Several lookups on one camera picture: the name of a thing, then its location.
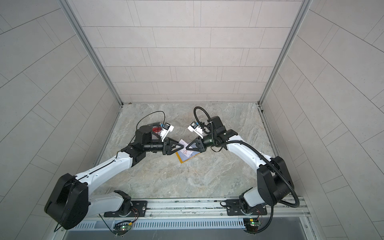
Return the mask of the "white floral VIP card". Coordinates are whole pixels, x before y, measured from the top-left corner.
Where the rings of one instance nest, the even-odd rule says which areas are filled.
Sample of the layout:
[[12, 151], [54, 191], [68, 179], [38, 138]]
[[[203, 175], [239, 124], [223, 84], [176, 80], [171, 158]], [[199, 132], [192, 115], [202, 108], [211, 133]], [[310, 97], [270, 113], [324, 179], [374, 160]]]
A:
[[183, 149], [178, 151], [179, 156], [181, 158], [189, 158], [193, 152], [186, 151], [186, 146], [188, 143], [186, 143], [184, 140], [180, 140], [179, 143], [183, 145]]

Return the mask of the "yellow leather card holder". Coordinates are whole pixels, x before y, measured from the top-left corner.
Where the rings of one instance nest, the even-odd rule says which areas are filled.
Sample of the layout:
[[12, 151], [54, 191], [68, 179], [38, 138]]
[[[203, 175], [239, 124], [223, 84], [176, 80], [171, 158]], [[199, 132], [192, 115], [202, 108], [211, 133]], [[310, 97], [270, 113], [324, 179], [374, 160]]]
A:
[[185, 149], [176, 152], [176, 156], [177, 156], [177, 158], [181, 164], [192, 159], [193, 157], [197, 156], [198, 154], [200, 154], [200, 152], [187, 151]]

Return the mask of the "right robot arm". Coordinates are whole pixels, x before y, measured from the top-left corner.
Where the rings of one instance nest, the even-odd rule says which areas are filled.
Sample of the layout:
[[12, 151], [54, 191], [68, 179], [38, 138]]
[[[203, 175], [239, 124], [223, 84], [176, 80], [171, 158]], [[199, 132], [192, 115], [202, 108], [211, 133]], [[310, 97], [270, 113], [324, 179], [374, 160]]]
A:
[[186, 149], [203, 153], [210, 147], [223, 148], [243, 160], [257, 174], [257, 187], [239, 196], [239, 207], [250, 214], [259, 205], [271, 207], [278, 203], [297, 208], [300, 200], [285, 161], [277, 156], [270, 157], [246, 143], [237, 132], [227, 130], [221, 119], [215, 116], [209, 124], [193, 122], [188, 130], [198, 135]]

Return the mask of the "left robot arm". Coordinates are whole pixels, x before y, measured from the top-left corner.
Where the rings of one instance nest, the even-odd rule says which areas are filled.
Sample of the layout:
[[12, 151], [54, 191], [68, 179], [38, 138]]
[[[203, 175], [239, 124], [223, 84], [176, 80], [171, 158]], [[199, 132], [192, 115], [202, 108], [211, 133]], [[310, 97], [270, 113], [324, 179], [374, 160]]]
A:
[[179, 142], [154, 133], [151, 126], [142, 126], [136, 130], [135, 140], [111, 159], [76, 175], [62, 175], [44, 212], [66, 230], [74, 228], [84, 218], [103, 213], [111, 212], [115, 217], [138, 216], [131, 197], [125, 192], [115, 190], [97, 196], [92, 196], [92, 193], [112, 177], [138, 164], [148, 152], [172, 155], [183, 148]]

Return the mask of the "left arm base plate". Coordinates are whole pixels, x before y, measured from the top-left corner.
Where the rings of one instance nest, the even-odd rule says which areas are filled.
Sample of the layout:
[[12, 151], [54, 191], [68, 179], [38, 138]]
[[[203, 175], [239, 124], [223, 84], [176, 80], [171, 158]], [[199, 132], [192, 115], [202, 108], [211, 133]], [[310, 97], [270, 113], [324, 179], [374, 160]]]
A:
[[131, 201], [123, 205], [115, 212], [105, 212], [105, 218], [137, 218], [146, 214], [147, 201]]

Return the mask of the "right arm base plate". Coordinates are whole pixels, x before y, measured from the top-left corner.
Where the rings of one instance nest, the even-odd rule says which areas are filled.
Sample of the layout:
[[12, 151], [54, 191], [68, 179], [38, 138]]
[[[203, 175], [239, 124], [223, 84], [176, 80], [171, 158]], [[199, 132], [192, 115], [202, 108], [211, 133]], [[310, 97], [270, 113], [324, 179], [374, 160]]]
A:
[[220, 202], [226, 208], [228, 216], [265, 216], [268, 214], [265, 205], [259, 204], [254, 207], [239, 199], [229, 199]]

